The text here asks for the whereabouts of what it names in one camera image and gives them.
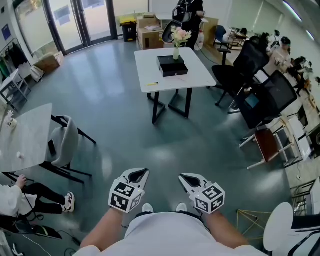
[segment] green floor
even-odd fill
[[[93,175],[92,179],[77,176],[85,180],[84,186],[40,167],[19,172],[58,193],[73,191],[76,196],[73,214],[47,214],[42,225],[64,230],[81,240],[108,210],[114,179],[127,169],[139,167],[150,170],[142,203],[151,203],[156,212],[171,211],[180,202],[189,205],[178,181],[181,173],[197,173],[217,182],[226,193],[221,211],[234,225],[236,209],[270,212],[290,200],[280,159],[247,170],[262,155],[253,142],[239,148],[248,127],[241,114],[227,114],[229,96],[221,108],[215,106],[220,90],[194,89],[189,119],[166,109],[152,125],[153,104],[140,89],[136,50],[135,42],[119,40],[79,51],[67,56],[63,66],[33,87],[21,113],[53,103],[53,115],[71,116],[81,130],[97,141],[94,146],[81,138],[71,164],[73,169]],[[201,52],[197,55],[211,72],[213,64]],[[160,101],[167,104],[173,93],[161,93]],[[184,106],[183,98],[178,103]],[[4,176],[0,181],[9,184]],[[123,224],[130,223],[141,208],[142,204],[126,216]],[[249,226],[242,219],[241,229]],[[63,240],[29,237],[52,256],[61,256],[68,247],[77,249],[70,237],[62,236]],[[18,244],[25,255],[46,255],[21,235],[8,236],[8,240]],[[262,241],[252,244],[259,248]]]

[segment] white shoe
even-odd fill
[[[72,192],[68,192],[64,198],[65,198],[64,212],[73,213],[75,210],[75,203],[76,203],[75,195]]]
[[[155,213],[154,208],[152,207],[152,205],[150,203],[145,203],[142,206],[142,212],[143,213],[147,213],[147,212],[151,212],[151,213]]]
[[[187,205],[184,202],[181,202],[178,204],[178,206],[175,209],[176,212],[187,212]]]

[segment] trash bin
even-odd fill
[[[137,40],[137,20],[134,17],[123,17],[120,19],[125,42]]]

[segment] yellow pen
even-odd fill
[[[159,83],[158,82],[153,82],[153,83],[148,83],[146,86],[155,86],[157,84],[159,84]]]

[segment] clothing rack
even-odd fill
[[[4,51],[6,51],[6,50],[9,48],[9,46],[10,46],[11,44],[14,43],[14,40],[16,40],[17,44],[19,45],[21,51],[23,52],[26,60],[28,61],[29,65],[30,65],[30,67],[31,67],[31,64],[30,64],[30,62],[29,62],[29,60],[28,60],[28,58],[27,58],[27,56],[26,56],[26,54],[25,54],[25,51],[22,49],[21,44],[20,44],[19,40],[18,40],[16,37],[13,38],[13,39],[0,51],[0,56],[1,56],[1,54],[2,54]]]

